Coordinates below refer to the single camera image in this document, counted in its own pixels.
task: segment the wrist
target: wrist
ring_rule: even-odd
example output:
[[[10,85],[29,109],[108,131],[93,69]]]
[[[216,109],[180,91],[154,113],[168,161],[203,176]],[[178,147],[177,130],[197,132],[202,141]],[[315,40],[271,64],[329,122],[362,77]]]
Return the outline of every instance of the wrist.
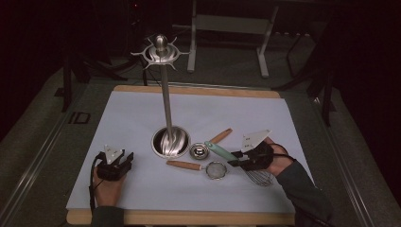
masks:
[[[293,161],[287,158],[277,158],[277,162],[270,165],[268,171],[274,176],[277,177],[284,169],[290,166]]]

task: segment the table leg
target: table leg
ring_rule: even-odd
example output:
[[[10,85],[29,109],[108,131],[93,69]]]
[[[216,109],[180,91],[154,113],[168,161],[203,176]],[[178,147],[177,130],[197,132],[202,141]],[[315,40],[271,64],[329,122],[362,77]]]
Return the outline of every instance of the table leg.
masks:
[[[186,70],[188,73],[195,71],[195,59],[197,57],[197,0],[192,1],[192,26],[191,26],[191,46],[189,49],[188,66]]]
[[[262,75],[262,78],[267,78],[269,76],[268,66],[266,65],[266,59],[265,59],[265,50],[266,50],[266,46],[268,45],[271,31],[273,30],[274,21],[277,16],[278,8],[279,8],[278,6],[274,7],[273,13],[270,17],[270,22],[268,23],[268,25],[266,27],[265,39],[264,39],[262,45],[260,47],[256,48],[256,53],[257,53],[257,58],[259,60],[259,67],[260,67],[260,73]]]

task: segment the gray sleeve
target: gray sleeve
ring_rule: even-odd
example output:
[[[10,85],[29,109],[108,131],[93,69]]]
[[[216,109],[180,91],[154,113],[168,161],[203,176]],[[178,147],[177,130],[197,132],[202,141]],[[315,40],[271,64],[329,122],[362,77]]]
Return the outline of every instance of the gray sleeve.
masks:
[[[124,210],[114,206],[99,206],[92,214],[93,227],[124,226]]]
[[[295,226],[329,226],[324,223],[329,224],[333,214],[330,200],[313,184],[300,163],[295,161],[276,179],[295,207]]]

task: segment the wooden table edge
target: wooden table edge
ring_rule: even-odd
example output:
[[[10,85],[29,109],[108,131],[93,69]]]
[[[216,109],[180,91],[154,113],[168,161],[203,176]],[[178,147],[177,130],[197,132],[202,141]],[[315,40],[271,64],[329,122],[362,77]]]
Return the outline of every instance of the wooden table edge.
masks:
[[[156,86],[117,85],[114,87],[113,90],[117,92],[162,93],[162,88]],[[261,90],[199,88],[199,87],[169,87],[168,90],[171,94],[182,94],[182,95],[280,98],[280,95],[277,92],[261,91]]]
[[[90,209],[70,209],[70,224],[90,224]],[[294,214],[212,211],[124,211],[126,224],[138,225],[293,225]]]

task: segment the dark background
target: dark background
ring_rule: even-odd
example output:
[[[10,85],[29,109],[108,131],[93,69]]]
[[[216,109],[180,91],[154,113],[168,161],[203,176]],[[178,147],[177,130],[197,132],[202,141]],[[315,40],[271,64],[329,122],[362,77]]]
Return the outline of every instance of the dark background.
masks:
[[[257,15],[261,8],[241,10],[240,1],[232,8],[210,2],[212,8],[227,14]],[[160,9],[179,9],[171,22],[190,25],[191,3],[171,1],[3,1],[0,6],[1,75],[0,113],[2,139],[18,120],[44,82],[62,67],[66,42],[93,59],[107,61],[108,55],[124,56],[140,37],[127,28],[139,18]],[[132,7],[127,11],[127,4]],[[319,64],[330,51],[340,52],[336,59],[335,87],[357,122],[394,196],[401,203],[398,176],[400,136],[400,27],[398,1],[364,1],[361,8],[341,15],[334,31],[325,34],[323,51],[315,51],[311,62]]]

